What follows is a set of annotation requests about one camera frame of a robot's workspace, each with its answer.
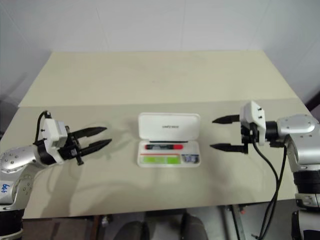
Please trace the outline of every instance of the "black cable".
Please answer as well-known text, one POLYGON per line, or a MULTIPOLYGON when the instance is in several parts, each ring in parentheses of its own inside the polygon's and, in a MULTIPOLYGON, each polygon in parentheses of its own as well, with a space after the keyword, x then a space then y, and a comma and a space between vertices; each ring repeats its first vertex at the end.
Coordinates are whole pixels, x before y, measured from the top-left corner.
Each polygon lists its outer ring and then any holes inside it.
MULTIPOLYGON (((275 177, 275 190, 277 190, 277 185, 278 185, 278 181, 279 181, 279 178, 278 178, 278 174, 274 168, 274 166, 271 164, 271 162, 267 159, 267 157, 265 155, 263 155, 263 153, 259 150, 259 148, 257 147, 257 144, 256 144, 256 140, 251 137, 251 142, 252 142, 252 145, 255 149, 255 151, 260 155, 260 157, 269 165, 269 167, 271 168, 273 174, 274 174, 274 177, 275 177)), ((270 210, 270 207, 273 205, 274 203, 274 199, 275 199, 275 195, 276 195, 276 192, 274 193, 271 201, 269 202, 266 210, 265 210, 265 213, 264 213, 264 217, 263 217, 263 221, 262 221, 262 225, 261 225, 261 231, 260 231, 260 234, 259 234, 259 237, 263 234, 264 232, 264 229, 265 229, 265 224, 266 224, 266 220, 268 218, 268 214, 269 214, 269 210, 270 210)))
POLYGON ((285 170, 285 165, 286 165, 286 158, 287 158, 287 147, 284 146, 284 151, 283 151, 283 160, 282 160, 282 166, 281 166, 281 170, 280 170, 280 176, 278 177, 278 174, 274 168, 274 166, 271 164, 271 162, 263 155, 263 153, 258 149, 257 144, 256 144, 256 140, 251 137, 251 142, 253 144, 254 149, 256 150, 256 152, 260 155, 260 157, 263 158, 263 160, 265 160, 265 162, 269 165, 269 167, 271 168, 274 176, 275 176, 275 181, 276 181, 276 187, 275 187, 275 191, 273 194, 272 199, 270 200, 270 202, 268 203, 268 206, 265 210, 264 213, 264 217, 263 217, 263 221, 262 221, 262 225, 261 225, 261 230, 260 230, 260 234, 259 236, 254 236, 256 239, 258 240, 262 240, 264 239, 264 237, 266 236, 270 224, 272 222, 272 218, 274 216, 275 213, 275 209, 276 209, 276 205, 277 205, 277 200, 278 200, 278 193, 279 193, 279 189, 280 189, 280 185, 281 185, 281 181, 283 178, 283 174, 284 174, 284 170, 285 170))
POLYGON ((42 113, 40 113, 39 117, 38 117, 38 121, 36 123, 36 132, 35 132, 35 138, 34 138, 34 142, 38 141, 39 138, 39 131, 40 131, 40 123, 41 123, 41 119, 42 117, 45 116, 46 118, 50 118, 50 115, 48 114, 48 111, 43 111, 42 113))
POLYGON ((260 240, 262 240, 262 239, 265 238, 265 236, 266 236, 266 234, 267 234, 267 231, 269 230, 269 227, 270 227, 272 218, 273 218, 273 216, 274 216, 274 212, 275 212, 276 205, 277 205, 277 200, 278 200, 279 189, 280 189, 280 185, 281 185, 282 178, 283 178, 284 171, 285 171, 286 158, 287 158, 287 147, 284 146, 284 147, 283 147, 282 166, 281 166, 279 181, 278 181, 278 184, 277 184, 277 189, 276 189, 276 192, 275 192, 274 204, 273 204, 273 206, 272 206, 270 218, 269 218, 269 221, 268 221, 268 223, 267 223, 267 225, 266 225, 266 227, 265 227, 264 233, 263 233, 263 235, 260 236, 260 238, 259 238, 260 240))

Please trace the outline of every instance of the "open case lid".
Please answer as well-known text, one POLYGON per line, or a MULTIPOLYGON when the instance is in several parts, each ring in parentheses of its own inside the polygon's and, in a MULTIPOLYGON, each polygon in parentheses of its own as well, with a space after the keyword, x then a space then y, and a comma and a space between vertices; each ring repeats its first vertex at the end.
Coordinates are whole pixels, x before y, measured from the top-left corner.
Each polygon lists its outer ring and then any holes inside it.
POLYGON ((152 113, 139 115, 141 139, 157 142, 186 142, 196 140, 200 116, 195 113, 152 113))

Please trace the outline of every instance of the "sticker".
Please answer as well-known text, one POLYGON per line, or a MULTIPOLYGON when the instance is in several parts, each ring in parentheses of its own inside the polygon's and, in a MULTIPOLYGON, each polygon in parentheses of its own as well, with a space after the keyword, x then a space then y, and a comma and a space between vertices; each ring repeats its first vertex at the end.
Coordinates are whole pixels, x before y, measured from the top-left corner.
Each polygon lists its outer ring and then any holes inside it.
POLYGON ((185 163, 188 164, 197 164, 199 162, 198 154, 182 154, 182 159, 185 163))

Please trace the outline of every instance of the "pen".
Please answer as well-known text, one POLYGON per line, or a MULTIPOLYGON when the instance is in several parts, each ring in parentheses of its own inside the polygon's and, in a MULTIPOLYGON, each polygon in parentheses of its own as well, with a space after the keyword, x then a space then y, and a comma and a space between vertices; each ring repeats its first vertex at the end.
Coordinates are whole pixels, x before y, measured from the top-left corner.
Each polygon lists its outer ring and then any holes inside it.
POLYGON ((147 144, 144 148, 148 150, 179 150, 184 146, 182 144, 147 144))

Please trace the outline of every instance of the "beige table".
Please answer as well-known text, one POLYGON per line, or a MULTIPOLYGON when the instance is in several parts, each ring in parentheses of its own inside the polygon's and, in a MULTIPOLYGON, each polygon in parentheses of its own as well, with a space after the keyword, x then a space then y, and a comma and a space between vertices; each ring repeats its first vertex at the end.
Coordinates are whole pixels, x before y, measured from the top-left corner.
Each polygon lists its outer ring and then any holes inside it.
MULTIPOLYGON (((209 147, 241 142, 238 123, 219 125, 211 121, 237 114, 249 99, 258 100, 267 120, 308 113, 262 52, 54 53, 21 102, 0 142, 1 150, 30 144, 37 116, 44 109, 73 131, 106 126, 108 130, 92 141, 112 138, 112 142, 84 157, 82 166, 71 160, 37 175, 24 217, 269 201, 275 180, 252 147, 249 155, 209 147), (159 77, 160 72, 166 78, 159 77), (198 113, 202 164, 197 168, 140 168, 136 162, 141 112, 198 113)), ((268 146, 261 150, 279 171, 282 150, 268 146)), ((279 199, 292 199, 294 193, 287 164, 279 199)))

